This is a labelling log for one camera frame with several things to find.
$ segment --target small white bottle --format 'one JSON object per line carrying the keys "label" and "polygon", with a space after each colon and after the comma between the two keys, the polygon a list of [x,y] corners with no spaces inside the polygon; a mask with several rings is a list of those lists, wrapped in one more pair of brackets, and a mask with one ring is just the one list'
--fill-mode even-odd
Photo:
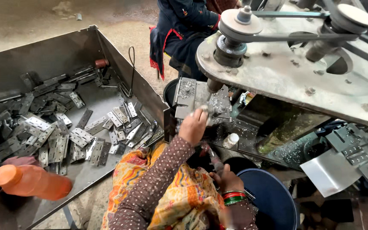
{"label": "small white bottle", "polygon": [[236,133],[229,134],[224,141],[222,142],[222,146],[226,149],[232,148],[239,140],[239,136]]}

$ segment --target concrete floor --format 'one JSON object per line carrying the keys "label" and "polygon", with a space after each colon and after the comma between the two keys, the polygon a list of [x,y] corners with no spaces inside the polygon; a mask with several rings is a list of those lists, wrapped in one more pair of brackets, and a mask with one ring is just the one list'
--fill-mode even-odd
{"label": "concrete floor", "polygon": [[[136,51],[136,68],[157,93],[177,77],[177,71],[164,60],[165,77],[157,80],[149,63],[149,27],[157,23],[156,0],[0,0],[0,51],[48,39],[96,24],[100,31],[128,58],[128,48]],[[81,13],[83,20],[76,20]],[[111,178],[104,180],[69,204],[80,229],[100,229],[112,188]],[[69,228],[59,211],[34,229]]]}

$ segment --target navy blue kurta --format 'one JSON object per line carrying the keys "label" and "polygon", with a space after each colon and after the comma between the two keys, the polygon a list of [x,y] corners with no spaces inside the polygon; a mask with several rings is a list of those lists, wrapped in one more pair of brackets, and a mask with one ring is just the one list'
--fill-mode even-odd
{"label": "navy blue kurta", "polygon": [[164,52],[179,76],[206,80],[198,70],[198,45],[215,33],[221,15],[207,10],[206,0],[158,0],[160,8],[156,27],[150,28],[150,64],[164,80]]}

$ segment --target orange water bottle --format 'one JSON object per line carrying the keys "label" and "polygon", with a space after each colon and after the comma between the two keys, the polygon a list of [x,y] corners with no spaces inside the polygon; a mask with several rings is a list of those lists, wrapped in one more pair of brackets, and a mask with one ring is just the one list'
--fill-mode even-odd
{"label": "orange water bottle", "polygon": [[0,187],[7,194],[56,201],[70,192],[72,182],[35,165],[4,165],[0,167]]}

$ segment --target bottle cap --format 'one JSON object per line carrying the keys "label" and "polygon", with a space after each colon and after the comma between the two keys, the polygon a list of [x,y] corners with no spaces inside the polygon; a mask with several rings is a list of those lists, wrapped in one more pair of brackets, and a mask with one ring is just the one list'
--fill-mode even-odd
{"label": "bottle cap", "polygon": [[239,140],[239,136],[238,136],[238,134],[236,134],[236,133],[231,133],[231,134],[229,135],[229,140],[230,140],[231,142],[233,142],[233,143],[237,143],[237,142],[238,142],[238,140]]}
{"label": "bottle cap", "polygon": [[22,178],[22,172],[15,165],[0,167],[0,187],[15,185]]}

